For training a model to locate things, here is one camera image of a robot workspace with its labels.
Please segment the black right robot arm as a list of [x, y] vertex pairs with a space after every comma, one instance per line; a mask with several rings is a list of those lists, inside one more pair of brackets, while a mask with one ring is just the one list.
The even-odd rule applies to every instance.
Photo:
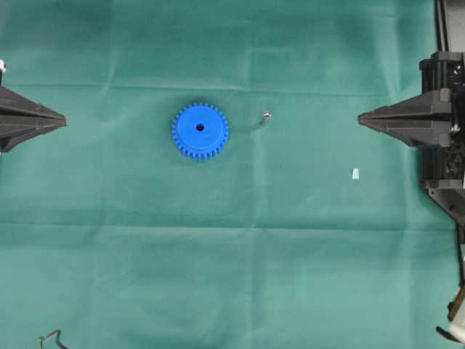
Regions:
[[364, 127], [424, 149], [424, 184], [464, 189], [464, 2], [437, 1], [439, 49], [419, 63], [422, 93], [362, 113]]

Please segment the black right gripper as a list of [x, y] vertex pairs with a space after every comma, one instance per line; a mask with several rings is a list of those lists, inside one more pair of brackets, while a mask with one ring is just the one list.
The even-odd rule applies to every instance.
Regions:
[[[361, 125], [424, 152], [424, 178], [464, 188], [464, 53], [435, 52], [419, 63], [421, 95], [358, 116]], [[373, 121], [425, 119], [441, 121]]]

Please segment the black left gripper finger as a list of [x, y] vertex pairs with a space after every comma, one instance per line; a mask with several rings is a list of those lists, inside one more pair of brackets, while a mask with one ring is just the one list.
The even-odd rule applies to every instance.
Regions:
[[35, 103], [3, 86], [1, 86], [1, 115], [34, 117], [40, 120], [57, 121], [62, 126], [67, 124], [67, 119], [64, 115], [44, 105]]
[[1, 124], [1, 152], [10, 152], [20, 143], [66, 126], [66, 122], [58, 121], [45, 124]]

